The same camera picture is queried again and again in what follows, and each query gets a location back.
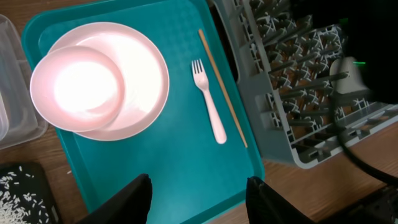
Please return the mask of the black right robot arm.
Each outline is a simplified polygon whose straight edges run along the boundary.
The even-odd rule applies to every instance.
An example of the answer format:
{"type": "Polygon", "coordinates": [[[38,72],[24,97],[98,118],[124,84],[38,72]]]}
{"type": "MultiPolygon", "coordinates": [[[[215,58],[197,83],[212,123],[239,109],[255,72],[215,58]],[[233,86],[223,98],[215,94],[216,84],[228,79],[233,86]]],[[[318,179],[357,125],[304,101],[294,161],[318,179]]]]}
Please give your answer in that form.
{"type": "Polygon", "coordinates": [[[346,56],[359,62],[373,98],[397,103],[397,0],[290,0],[292,17],[311,15],[314,28],[341,26],[346,56]]]}

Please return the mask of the white plastic fork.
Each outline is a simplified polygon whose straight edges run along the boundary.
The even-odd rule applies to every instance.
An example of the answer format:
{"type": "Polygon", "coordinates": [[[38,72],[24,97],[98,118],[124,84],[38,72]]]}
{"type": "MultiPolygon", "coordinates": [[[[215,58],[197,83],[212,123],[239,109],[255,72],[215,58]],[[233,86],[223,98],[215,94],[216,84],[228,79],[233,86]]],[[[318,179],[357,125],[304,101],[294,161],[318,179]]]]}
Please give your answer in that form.
{"type": "Polygon", "coordinates": [[[200,59],[192,61],[192,73],[195,85],[203,93],[215,140],[218,144],[224,144],[227,135],[211,96],[208,77],[200,59]]]}

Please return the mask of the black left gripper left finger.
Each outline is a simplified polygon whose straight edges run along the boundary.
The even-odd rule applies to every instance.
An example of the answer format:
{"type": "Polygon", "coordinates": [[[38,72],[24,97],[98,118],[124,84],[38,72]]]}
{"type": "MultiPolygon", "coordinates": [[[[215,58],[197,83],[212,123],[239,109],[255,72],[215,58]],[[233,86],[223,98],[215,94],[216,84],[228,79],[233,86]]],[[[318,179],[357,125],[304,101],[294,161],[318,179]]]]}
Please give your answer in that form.
{"type": "Polygon", "coordinates": [[[78,224],[146,224],[151,201],[151,179],[140,174],[78,224]]]}

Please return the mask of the small pink plate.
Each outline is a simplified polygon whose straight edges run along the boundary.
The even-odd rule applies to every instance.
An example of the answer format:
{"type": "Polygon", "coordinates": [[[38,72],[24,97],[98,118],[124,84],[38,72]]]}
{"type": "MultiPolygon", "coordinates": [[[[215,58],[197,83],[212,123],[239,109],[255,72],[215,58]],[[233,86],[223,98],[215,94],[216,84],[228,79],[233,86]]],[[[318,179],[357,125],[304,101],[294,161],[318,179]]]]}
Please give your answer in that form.
{"type": "Polygon", "coordinates": [[[89,47],[64,47],[47,54],[34,68],[30,96],[50,124],[73,132],[102,128],[124,103],[125,85],[118,66],[89,47]]]}

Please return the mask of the large pink plate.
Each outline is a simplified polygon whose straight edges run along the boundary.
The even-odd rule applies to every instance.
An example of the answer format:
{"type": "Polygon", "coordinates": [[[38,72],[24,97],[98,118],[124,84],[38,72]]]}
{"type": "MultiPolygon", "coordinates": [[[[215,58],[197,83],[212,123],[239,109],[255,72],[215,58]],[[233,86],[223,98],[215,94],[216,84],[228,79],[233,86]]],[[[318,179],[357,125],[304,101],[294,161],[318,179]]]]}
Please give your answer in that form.
{"type": "Polygon", "coordinates": [[[107,55],[120,69],[126,95],[118,117],[108,126],[81,135],[117,141],[148,128],[162,112],[169,94],[167,64],[155,44],[139,31],[113,22],[79,26],[61,36],[50,50],[81,45],[107,55]]]}

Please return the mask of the white cup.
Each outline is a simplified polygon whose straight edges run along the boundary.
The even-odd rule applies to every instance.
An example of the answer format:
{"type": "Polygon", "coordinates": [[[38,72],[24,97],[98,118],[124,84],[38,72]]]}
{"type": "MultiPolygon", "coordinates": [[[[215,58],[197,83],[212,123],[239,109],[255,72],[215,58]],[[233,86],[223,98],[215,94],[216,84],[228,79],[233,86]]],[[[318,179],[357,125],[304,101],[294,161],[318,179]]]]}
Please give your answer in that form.
{"type": "Polygon", "coordinates": [[[354,57],[339,58],[331,64],[330,75],[339,75],[341,77],[341,79],[331,83],[339,94],[344,95],[368,89],[362,81],[359,70],[360,65],[365,65],[365,63],[358,62],[354,57]]]}

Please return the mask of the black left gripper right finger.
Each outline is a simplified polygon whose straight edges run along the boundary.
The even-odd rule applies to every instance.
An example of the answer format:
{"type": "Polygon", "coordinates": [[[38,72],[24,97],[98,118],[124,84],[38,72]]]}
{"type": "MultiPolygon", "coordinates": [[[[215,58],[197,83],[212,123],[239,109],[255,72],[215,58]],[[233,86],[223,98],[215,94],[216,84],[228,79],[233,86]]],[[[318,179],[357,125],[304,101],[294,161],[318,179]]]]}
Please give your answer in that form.
{"type": "Polygon", "coordinates": [[[250,224],[314,224],[260,178],[248,178],[246,210],[250,224]]]}

